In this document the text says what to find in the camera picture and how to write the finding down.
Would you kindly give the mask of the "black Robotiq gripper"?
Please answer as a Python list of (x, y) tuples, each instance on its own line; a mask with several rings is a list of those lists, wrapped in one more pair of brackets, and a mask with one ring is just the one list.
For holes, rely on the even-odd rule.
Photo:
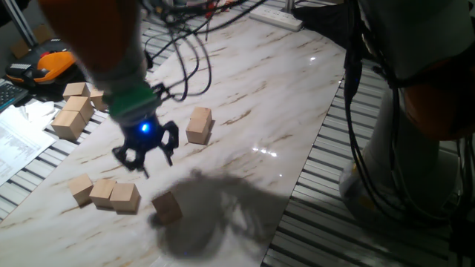
[[(159, 123), (155, 113), (145, 116), (133, 125), (123, 125), (121, 127), (124, 135), (124, 144), (112, 149), (112, 154), (116, 160), (129, 171), (139, 171), (149, 178), (145, 169), (145, 153), (155, 148), (160, 148), (166, 156), (169, 166), (173, 165), (171, 157), (174, 149), (179, 147), (179, 128), (173, 121), (162, 125)], [(168, 132), (168, 142), (162, 142), (165, 131)], [(128, 151), (134, 152), (134, 159), (128, 156)]]

